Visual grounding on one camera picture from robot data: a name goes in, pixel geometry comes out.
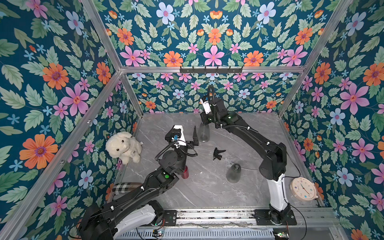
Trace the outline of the grey translucent spray bottle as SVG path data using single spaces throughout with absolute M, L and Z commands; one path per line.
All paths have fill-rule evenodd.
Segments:
M 210 126 L 209 124 L 200 124 L 199 130 L 198 130 L 198 137 L 199 141 L 202 143 L 206 143 L 210 140 Z

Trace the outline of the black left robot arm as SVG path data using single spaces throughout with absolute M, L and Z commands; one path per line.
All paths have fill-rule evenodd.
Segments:
M 187 172 L 187 157 L 196 157 L 188 150 L 199 145 L 196 132 L 186 141 L 181 125 L 174 125 L 166 134 L 168 145 L 155 157 L 159 168 L 147 175 L 144 182 L 129 193 L 103 206 L 87 208 L 77 231 L 82 240 L 115 240 L 141 226 L 165 223 L 165 210 L 156 197 L 171 189 Z

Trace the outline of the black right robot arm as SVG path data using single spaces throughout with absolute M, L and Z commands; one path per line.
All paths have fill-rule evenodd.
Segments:
M 204 111 L 201 113 L 203 125 L 210 123 L 217 129 L 225 129 L 239 137 L 262 158 L 260 174 L 268 181 L 270 193 L 270 217 L 275 225 L 283 224 L 291 211 L 285 195 L 287 148 L 283 143 L 275 143 L 253 129 L 237 113 L 229 112 L 224 101 L 215 96 L 215 88 L 209 86 L 207 95 L 201 99 Z

